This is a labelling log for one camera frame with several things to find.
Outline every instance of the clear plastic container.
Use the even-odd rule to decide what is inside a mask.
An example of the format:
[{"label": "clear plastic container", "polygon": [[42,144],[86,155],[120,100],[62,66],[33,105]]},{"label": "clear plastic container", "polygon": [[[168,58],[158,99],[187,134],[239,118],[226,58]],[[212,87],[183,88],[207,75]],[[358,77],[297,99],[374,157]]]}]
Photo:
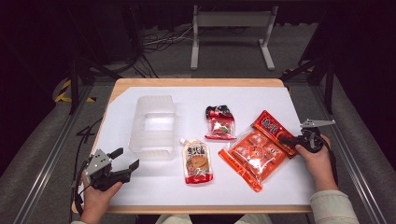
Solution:
[{"label": "clear plastic container", "polygon": [[137,99],[129,148],[141,161],[172,160],[175,147],[176,106],[172,96]]}]

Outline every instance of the red packaging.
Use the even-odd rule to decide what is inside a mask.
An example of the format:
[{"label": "red packaging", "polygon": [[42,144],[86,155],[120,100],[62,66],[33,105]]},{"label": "red packaging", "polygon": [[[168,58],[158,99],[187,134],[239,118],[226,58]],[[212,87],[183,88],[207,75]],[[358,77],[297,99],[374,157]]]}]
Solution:
[{"label": "red packaging", "polygon": [[297,150],[279,143],[280,136],[294,136],[267,111],[262,111],[251,127],[219,155],[258,192],[262,190],[262,181],[286,158],[296,156]]},{"label": "red packaging", "polygon": [[180,139],[183,144],[186,184],[200,184],[213,179],[209,147],[198,139]]},{"label": "red packaging", "polygon": [[233,140],[234,118],[227,105],[208,106],[206,108],[208,133],[205,138]]}]

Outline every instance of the orange snack bag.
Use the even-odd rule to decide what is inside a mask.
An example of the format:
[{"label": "orange snack bag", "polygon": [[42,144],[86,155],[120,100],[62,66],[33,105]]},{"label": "orange snack bag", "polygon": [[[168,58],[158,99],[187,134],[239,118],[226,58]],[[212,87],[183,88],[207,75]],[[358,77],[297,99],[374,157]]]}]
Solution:
[{"label": "orange snack bag", "polygon": [[180,139],[183,147],[186,184],[200,184],[213,179],[209,147],[198,139]]},{"label": "orange snack bag", "polygon": [[297,151],[277,140],[280,136],[294,138],[267,111],[251,124],[252,129],[243,134],[230,148],[223,148],[219,155],[256,192],[262,190],[262,181],[286,158],[293,158]]}]

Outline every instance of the dark curtain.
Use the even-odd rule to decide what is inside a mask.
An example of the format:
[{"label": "dark curtain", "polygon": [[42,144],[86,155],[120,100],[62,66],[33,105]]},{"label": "dark curtain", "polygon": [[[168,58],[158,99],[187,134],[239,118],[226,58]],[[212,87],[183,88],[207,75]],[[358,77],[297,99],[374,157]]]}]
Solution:
[{"label": "dark curtain", "polygon": [[372,2],[350,29],[335,61],[335,73],[362,120],[396,170],[396,6]]},{"label": "dark curtain", "polygon": [[[181,24],[192,23],[193,6],[190,5],[142,5],[142,21],[145,28],[158,26],[159,30],[173,31]],[[257,11],[271,10],[271,6],[203,6],[204,11]],[[322,5],[296,5],[281,6],[277,10],[276,24],[284,25],[290,23],[298,25],[300,23],[311,24],[320,22],[326,10]]]},{"label": "dark curtain", "polygon": [[54,19],[38,1],[0,7],[0,175],[55,103],[68,59]]}]

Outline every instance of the hand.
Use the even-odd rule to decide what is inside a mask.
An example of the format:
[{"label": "hand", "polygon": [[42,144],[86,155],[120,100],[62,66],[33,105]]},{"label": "hand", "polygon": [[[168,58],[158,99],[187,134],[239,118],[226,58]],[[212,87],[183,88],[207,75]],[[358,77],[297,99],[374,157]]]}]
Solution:
[{"label": "hand", "polygon": [[[87,176],[82,175],[84,186],[88,186]],[[81,221],[87,224],[100,223],[102,216],[107,211],[111,198],[120,190],[122,183],[118,182],[106,191],[94,189],[89,186],[84,190],[84,211]]]},{"label": "hand", "polygon": [[[321,137],[330,146],[330,139],[323,134]],[[296,149],[305,159],[306,167],[308,168],[309,173],[311,173],[315,179],[317,191],[325,189],[338,189],[332,175],[332,165],[330,163],[329,150],[325,146],[323,146],[323,148],[317,153],[311,153],[300,145],[297,145]]]}]

